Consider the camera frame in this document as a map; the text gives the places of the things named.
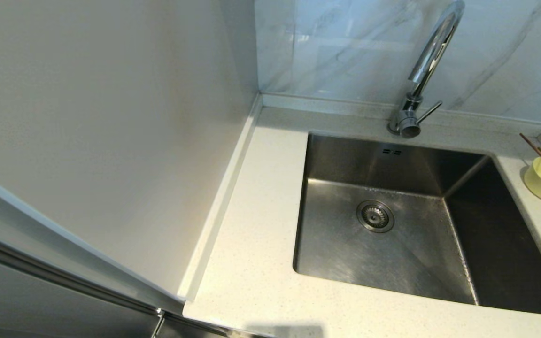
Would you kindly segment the stainless steel sink basin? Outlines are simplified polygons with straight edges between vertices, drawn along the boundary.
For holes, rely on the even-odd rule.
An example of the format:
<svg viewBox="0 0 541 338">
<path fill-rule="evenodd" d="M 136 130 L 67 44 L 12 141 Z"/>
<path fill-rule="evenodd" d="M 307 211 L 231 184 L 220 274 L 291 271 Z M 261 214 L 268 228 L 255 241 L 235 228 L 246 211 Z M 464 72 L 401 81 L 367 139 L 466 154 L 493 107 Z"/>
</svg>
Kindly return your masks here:
<svg viewBox="0 0 541 338">
<path fill-rule="evenodd" d="M 364 228 L 362 201 L 395 216 Z M 541 314 L 541 253 L 492 157 L 310 133 L 294 270 L 393 292 Z"/>
</svg>

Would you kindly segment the white tall side panel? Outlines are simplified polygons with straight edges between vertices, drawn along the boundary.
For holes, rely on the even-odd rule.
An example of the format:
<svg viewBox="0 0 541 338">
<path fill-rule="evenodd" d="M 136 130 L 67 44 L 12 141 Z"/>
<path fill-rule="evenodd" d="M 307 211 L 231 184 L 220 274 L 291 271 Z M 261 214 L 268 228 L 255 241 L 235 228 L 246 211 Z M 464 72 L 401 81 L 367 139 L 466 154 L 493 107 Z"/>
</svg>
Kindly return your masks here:
<svg viewBox="0 0 541 338">
<path fill-rule="evenodd" d="M 254 0 L 0 0 L 0 196 L 180 302 L 257 99 Z"/>
</svg>

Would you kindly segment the chrome faucet lever handle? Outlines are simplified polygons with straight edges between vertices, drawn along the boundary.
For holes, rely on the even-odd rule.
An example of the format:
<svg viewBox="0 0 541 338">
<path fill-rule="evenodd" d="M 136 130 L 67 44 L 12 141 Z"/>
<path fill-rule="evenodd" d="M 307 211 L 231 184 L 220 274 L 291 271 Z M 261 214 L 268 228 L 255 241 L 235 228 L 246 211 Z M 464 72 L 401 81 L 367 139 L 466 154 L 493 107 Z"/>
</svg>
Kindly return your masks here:
<svg viewBox="0 0 541 338">
<path fill-rule="evenodd" d="M 433 114 L 434 111 L 436 111 L 442 104 L 443 102 L 441 100 L 436 102 L 433 107 L 425 111 L 425 113 L 420 118 L 418 118 L 417 123 L 421 124 L 423 121 L 425 121 L 425 119 L 427 119 L 431 114 Z"/>
</svg>

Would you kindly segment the chrome gooseneck kitchen faucet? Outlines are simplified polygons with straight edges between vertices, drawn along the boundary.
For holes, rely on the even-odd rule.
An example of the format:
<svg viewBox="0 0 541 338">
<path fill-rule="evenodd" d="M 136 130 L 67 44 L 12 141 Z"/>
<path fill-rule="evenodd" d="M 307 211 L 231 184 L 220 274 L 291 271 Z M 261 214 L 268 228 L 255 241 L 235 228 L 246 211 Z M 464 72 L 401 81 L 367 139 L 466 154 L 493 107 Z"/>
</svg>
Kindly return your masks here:
<svg viewBox="0 0 541 338">
<path fill-rule="evenodd" d="M 464 0 L 452 0 L 436 22 L 430 37 L 425 43 L 409 77 L 410 89 L 404 95 L 403 102 L 394 111 L 386 125 L 388 132 L 401 138 L 410 139 L 420 135 L 417 123 L 418 109 L 424 100 L 423 92 L 457 30 L 464 15 Z"/>
</svg>

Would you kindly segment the round metal drain strainer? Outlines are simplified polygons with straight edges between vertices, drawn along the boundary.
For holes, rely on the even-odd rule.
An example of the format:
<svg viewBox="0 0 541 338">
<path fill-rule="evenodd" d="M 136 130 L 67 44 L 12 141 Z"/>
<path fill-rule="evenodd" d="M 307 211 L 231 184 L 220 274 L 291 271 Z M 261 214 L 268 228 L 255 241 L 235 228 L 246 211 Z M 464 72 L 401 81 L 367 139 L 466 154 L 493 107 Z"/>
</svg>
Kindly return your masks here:
<svg viewBox="0 0 541 338">
<path fill-rule="evenodd" d="M 378 200 L 362 201 L 357 206 L 355 214 L 359 223 L 374 233 L 387 233 L 395 225 L 392 210 Z"/>
</svg>

